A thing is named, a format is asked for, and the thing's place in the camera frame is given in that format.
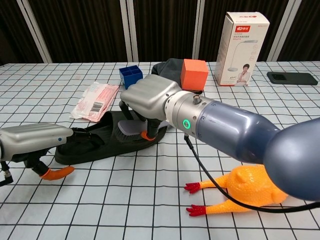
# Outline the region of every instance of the rubber chicken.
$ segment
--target rubber chicken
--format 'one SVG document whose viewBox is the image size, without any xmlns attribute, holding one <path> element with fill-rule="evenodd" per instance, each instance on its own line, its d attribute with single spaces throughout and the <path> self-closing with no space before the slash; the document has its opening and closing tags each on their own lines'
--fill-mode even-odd
<svg viewBox="0 0 320 240">
<path fill-rule="evenodd" d="M 274 185 L 263 165 L 241 165 L 234 168 L 230 173 L 218 177 L 215 181 L 220 187 L 226 188 L 228 193 L 236 200 L 256 207 L 280 204 L 288 196 Z M 184 188 L 194 194 L 200 189 L 215 188 L 215 185 L 210 180 L 206 180 L 187 183 Z M 250 209 L 239 206 L 229 199 L 212 206 L 191 205 L 191 208 L 186 210 L 190 212 L 190 216 L 250 211 Z"/>
</svg>

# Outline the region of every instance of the orange cube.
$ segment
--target orange cube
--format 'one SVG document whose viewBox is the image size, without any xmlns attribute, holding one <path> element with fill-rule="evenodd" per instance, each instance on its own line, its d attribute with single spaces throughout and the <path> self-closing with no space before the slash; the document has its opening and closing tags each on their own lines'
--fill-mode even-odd
<svg viewBox="0 0 320 240">
<path fill-rule="evenodd" d="M 205 61 L 184 59 L 180 76 L 182 89 L 203 91 L 208 73 Z"/>
</svg>

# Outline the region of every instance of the phone case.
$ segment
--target phone case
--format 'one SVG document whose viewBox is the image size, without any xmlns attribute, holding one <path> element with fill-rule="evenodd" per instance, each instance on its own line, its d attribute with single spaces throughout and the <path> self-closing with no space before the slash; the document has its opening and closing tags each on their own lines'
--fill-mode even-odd
<svg viewBox="0 0 320 240">
<path fill-rule="evenodd" d="M 267 77 L 273 84 L 282 85 L 317 85 L 318 81 L 307 72 L 275 72 L 270 71 Z"/>
</svg>

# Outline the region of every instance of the table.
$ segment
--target table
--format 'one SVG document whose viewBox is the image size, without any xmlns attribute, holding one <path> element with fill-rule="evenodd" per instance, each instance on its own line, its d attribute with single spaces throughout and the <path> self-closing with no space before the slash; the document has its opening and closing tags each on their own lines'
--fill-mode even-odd
<svg viewBox="0 0 320 240">
<path fill-rule="evenodd" d="M 94 81 L 120 85 L 119 68 L 139 65 L 144 76 L 156 62 L 7 64 L 0 67 L 0 127 L 38 122 L 85 128 L 93 123 L 70 118 L 83 91 Z M 259 113 L 279 128 L 320 117 L 320 84 L 274 85 L 268 71 L 308 72 L 320 80 L 320 62 L 258 62 L 249 87 L 216 86 L 208 62 L 206 97 Z M 119 94 L 111 110 L 120 110 Z M 214 176 L 241 163 L 197 143 Z M 54 149 L 41 160 L 53 169 Z M 213 205 L 216 189 L 190 195 L 185 183 L 207 179 L 179 130 L 169 129 L 145 150 L 75 166 L 64 179 L 41 180 L 23 164 L 11 163 L 14 183 L 0 188 L 0 235 L 10 240 L 315 240 L 320 209 L 289 214 L 251 211 L 190 217 L 191 204 Z M 306 202 L 288 197 L 283 206 Z"/>
</svg>

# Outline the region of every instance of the barcode label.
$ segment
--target barcode label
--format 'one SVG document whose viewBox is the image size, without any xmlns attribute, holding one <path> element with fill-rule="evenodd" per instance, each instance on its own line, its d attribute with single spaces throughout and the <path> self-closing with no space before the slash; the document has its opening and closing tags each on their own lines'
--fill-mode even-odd
<svg viewBox="0 0 320 240">
<path fill-rule="evenodd" d="M 93 103 L 93 107 L 91 108 L 91 112 L 99 112 L 104 104 L 102 102 L 95 101 Z"/>
</svg>

